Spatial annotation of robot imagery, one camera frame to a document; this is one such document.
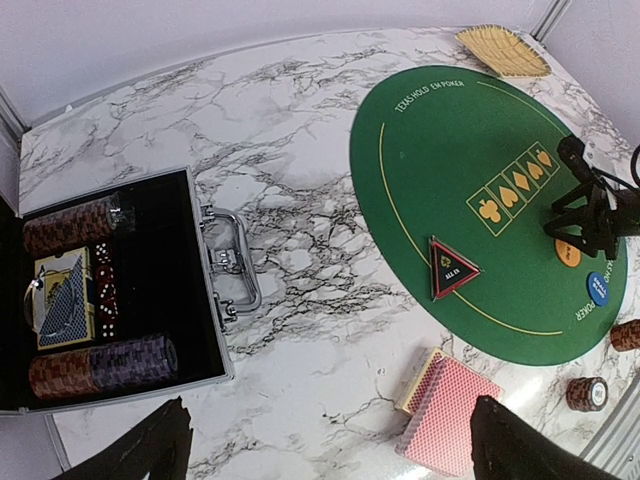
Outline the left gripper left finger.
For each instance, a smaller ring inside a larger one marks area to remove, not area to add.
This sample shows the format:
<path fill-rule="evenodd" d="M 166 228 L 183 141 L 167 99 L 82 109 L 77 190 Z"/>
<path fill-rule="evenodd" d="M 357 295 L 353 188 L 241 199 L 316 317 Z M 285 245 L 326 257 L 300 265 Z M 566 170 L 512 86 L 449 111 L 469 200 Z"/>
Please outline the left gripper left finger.
<path fill-rule="evenodd" d="M 191 416 L 182 399 L 166 401 L 100 453 L 60 479 L 184 479 L 192 446 Z"/>

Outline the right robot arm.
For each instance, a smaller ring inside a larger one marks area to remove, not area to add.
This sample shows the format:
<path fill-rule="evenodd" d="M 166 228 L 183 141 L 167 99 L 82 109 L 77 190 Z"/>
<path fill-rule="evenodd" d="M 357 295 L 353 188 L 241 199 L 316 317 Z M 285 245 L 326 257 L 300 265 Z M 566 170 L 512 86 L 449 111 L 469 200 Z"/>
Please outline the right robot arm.
<path fill-rule="evenodd" d="M 639 151 L 631 155 L 631 182 L 592 165 L 594 148 L 573 134 L 559 142 L 557 153 L 578 185 L 551 204 L 554 218 L 544 232 L 592 258 L 603 253 L 615 260 L 620 240 L 639 234 Z"/>

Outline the orange poker chip stack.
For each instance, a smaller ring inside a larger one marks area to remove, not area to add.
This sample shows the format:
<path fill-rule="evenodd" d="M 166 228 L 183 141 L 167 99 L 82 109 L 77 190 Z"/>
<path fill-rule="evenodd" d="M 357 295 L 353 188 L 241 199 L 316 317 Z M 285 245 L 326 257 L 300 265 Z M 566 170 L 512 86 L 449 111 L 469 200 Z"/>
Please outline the orange poker chip stack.
<path fill-rule="evenodd" d="M 640 320 L 635 319 L 614 326 L 610 331 L 610 342 L 618 352 L 626 352 L 640 347 Z"/>

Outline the orange big blind button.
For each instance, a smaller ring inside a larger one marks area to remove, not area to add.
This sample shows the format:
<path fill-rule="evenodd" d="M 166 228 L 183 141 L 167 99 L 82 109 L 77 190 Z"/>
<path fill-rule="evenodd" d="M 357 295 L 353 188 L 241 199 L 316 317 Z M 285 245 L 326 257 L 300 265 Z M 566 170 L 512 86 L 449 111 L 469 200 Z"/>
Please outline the orange big blind button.
<path fill-rule="evenodd" d="M 556 239 L 554 241 L 555 252 L 558 259 L 569 268 L 576 268 L 582 260 L 582 252 L 575 246 Z"/>

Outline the triangular all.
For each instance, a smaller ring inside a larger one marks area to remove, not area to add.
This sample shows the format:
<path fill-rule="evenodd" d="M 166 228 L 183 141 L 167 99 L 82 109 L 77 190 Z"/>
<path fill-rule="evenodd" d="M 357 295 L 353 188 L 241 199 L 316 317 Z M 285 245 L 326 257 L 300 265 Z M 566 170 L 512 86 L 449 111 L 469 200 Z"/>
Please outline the triangular all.
<path fill-rule="evenodd" d="M 440 300 L 483 273 L 475 262 L 432 235 L 429 238 L 431 296 Z"/>

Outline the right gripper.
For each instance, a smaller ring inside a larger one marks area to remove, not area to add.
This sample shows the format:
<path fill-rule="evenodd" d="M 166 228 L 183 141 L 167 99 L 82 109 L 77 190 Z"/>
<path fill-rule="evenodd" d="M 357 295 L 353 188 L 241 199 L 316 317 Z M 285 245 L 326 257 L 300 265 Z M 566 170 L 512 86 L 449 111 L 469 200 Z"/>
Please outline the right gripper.
<path fill-rule="evenodd" d="M 635 235 L 635 191 L 600 187 L 584 152 L 584 142 L 575 135 L 559 142 L 558 156 L 579 185 L 552 203 L 555 217 L 543 229 L 590 257 L 602 251 L 606 258 L 616 258 L 620 239 Z"/>

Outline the blue small blind button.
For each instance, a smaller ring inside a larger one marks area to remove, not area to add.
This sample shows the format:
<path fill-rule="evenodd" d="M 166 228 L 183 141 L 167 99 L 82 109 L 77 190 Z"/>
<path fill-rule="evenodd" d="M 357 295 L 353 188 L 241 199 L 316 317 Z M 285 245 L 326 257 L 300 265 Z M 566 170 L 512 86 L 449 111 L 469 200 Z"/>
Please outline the blue small blind button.
<path fill-rule="evenodd" d="M 596 271 L 590 272 L 586 279 L 586 289 L 591 301 L 598 307 L 607 306 L 610 293 L 605 277 Z"/>

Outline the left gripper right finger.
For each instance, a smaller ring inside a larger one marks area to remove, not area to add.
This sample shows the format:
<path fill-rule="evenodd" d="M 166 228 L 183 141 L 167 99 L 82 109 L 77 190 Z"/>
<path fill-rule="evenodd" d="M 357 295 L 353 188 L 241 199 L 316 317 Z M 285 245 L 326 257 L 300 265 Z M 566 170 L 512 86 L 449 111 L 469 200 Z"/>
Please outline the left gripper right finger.
<path fill-rule="evenodd" d="M 477 479 L 612 479 L 560 448 L 491 396 L 480 396 L 470 420 Z"/>

